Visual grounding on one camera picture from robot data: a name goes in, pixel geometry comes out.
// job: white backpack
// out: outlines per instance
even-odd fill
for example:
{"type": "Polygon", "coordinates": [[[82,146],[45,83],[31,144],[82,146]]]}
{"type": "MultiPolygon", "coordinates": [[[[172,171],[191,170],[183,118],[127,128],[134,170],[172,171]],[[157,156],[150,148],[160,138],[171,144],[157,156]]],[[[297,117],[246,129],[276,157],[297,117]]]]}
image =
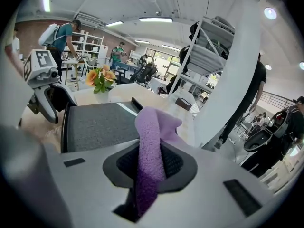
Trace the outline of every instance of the white backpack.
{"type": "Polygon", "coordinates": [[[60,25],[57,24],[51,24],[49,27],[42,33],[42,35],[39,38],[39,45],[41,46],[50,46],[54,43],[55,40],[58,40],[64,36],[60,36],[56,38],[57,32],[60,28],[60,25]]]}

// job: brick wall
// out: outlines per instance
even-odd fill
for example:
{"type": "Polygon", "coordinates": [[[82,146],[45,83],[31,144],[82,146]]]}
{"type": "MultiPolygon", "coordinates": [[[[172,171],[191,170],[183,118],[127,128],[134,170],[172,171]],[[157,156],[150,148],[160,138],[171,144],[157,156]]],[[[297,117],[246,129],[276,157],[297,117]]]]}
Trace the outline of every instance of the brick wall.
{"type": "MultiPolygon", "coordinates": [[[[38,40],[41,34],[48,28],[50,24],[56,23],[58,25],[62,25],[67,23],[66,21],[60,20],[33,20],[20,22],[16,24],[18,28],[17,37],[20,40],[20,53],[23,54],[23,58],[27,58],[32,49],[42,49],[43,47],[38,44],[38,40]]],[[[108,34],[99,29],[93,29],[88,26],[81,27],[85,33],[89,32],[90,35],[94,35],[97,37],[104,36],[103,45],[109,47],[107,56],[109,57],[112,49],[118,46],[119,42],[123,41],[125,43],[124,51],[127,53],[125,58],[129,58],[129,54],[131,50],[135,50],[136,46],[130,44],[123,39],[120,39],[116,36],[108,34]]]]}

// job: vase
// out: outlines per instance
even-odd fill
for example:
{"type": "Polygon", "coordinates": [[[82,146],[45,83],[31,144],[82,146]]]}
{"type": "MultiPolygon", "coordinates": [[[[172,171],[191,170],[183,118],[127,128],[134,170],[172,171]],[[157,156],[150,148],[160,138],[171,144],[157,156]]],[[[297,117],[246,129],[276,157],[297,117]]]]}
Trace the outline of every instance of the vase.
{"type": "Polygon", "coordinates": [[[110,90],[112,89],[111,88],[107,88],[106,89],[106,92],[102,93],[102,92],[99,92],[97,94],[95,94],[95,97],[96,97],[96,100],[99,104],[105,104],[105,103],[110,103],[110,97],[109,97],[109,93],[110,93],[110,90]]]}

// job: brown box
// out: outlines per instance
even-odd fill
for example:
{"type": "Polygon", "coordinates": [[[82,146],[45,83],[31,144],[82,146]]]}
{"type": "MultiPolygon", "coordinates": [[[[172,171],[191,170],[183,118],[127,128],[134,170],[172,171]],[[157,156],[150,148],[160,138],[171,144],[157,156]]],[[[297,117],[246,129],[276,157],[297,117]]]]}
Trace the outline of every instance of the brown box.
{"type": "Polygon", "coordinates": [[[184,108],[187,111],[190,110],[190,108],[192,107],[192,105],[183,98],[177,98],[175,104],[180,106],[181,108],[184,108]]]}

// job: man in green shirt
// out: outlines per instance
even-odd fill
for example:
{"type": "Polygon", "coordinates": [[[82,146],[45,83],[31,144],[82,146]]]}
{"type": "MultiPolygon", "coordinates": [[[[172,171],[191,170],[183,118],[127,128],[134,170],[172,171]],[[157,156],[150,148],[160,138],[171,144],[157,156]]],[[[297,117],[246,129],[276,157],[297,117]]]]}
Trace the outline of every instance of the man in green shirt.
{"type": "Polygon", "coordinates": [[[60,26],[56,37],[63,36],[62,38],[59,38],[58,40],[55,40],[51,46],[47,48],[49,50],[54,58],[54,61],[57,64],[57,70],[58,75],[61,78],[62,71],[61,71],[61,64],[62,59],[61,55],[65,49],[65,46],[67,44],[68,48],[70,49],[72,55],[77,58],[77,53],[75,52],[75,49],[72,44],[72,34],[73,31],[80,31],[81,29],[81,22],[79,20],[73,20],[71,23],[64,24],[60,26]]]}
{"type": "Polygon", "coordinates": [[[115,47],[112,50],[112,65],[111,65],[111,70],[116,69],[116,64],[117,62],[121,62],[121,57],[126,56],[127,54],[124,52],[124,47],[125,43],[121,42],[119,43],[119,46],[115,47]]]}

